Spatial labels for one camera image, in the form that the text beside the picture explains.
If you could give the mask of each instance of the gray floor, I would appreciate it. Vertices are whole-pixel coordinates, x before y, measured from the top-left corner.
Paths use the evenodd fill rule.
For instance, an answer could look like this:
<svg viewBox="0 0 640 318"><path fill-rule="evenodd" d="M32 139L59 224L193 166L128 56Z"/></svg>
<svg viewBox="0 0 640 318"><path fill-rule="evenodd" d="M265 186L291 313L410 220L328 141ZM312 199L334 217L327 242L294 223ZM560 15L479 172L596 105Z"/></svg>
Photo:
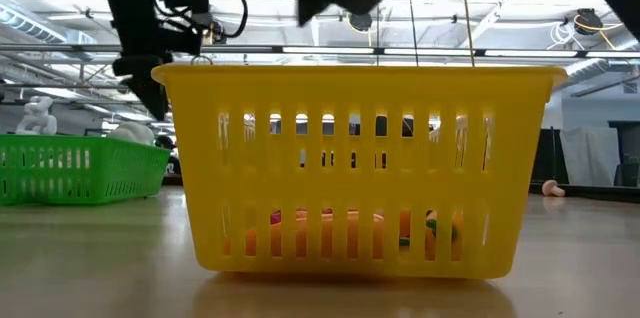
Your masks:
<svg viewBox="0 0 640 318"><path fill-rule="evenodd" d="M1 317L634 317L640 205L529 199L513 271L488 282L336 282L202 270L184 196L0 208Z"/></svg>

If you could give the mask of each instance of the ceiling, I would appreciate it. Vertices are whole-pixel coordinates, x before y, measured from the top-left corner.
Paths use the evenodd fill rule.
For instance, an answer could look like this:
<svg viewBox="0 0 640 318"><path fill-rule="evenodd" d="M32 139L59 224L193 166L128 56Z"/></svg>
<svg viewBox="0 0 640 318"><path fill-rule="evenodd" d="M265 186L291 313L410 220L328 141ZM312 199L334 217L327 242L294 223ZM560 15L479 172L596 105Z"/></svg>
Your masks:
<svg viewBox="0 0 640 318"><path fill-rule="evenodd" d="M7 0L29 17L62 35L83 32L84 43L118 44L117 32L110 26L107 0ZM229 45L312 46L312 47L385 47L385 48L447 48L468 47L468 30L476 49L517 50L606 50L617 42L627 42L615 48L630 48L629 33L604 0L383 0L372 12L373 26L368 33L353 29L347 22L348 12L330 6L309 24L298 27L294 0L247 0L249 19L244 33ZM234 31L242 16L240 0L210 0L211 12L223 22L227 31ZM608 29L600 34L575 34L565 19L573 19L581 8L593 8ZM43 44L13 28L0 24L0 43ZM71 54L14 52L32 63L59 72L62 80L79 82L91 76L95 84L117 84L109 67L116 55L97 53L90 60ZM341 54L212 54L220 63L241 64L382 64L415 65L410 56L353 57ZM13 62L6 56L0 63ZM468 65L469 57L420 57L421 65ZM480 65L561 65L574 64L576 59L479 59ZM86 91L89 99L135 100L131 94L117 90Z"/></svg>

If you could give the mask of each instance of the small pink object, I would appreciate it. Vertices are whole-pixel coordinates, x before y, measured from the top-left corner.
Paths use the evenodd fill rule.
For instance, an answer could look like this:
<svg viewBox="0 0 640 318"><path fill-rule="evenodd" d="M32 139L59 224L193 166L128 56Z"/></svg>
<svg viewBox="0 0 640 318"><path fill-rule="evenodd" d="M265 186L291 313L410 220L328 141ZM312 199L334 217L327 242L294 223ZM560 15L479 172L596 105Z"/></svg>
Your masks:
<svg viewBox="0 0 640 318"><path fill-rule="evenodd" d="M544 184L542 185L542 194L547 197L564 197L565 191L564 189L558 187L558 182L550 180L544 182Z"/></svg>

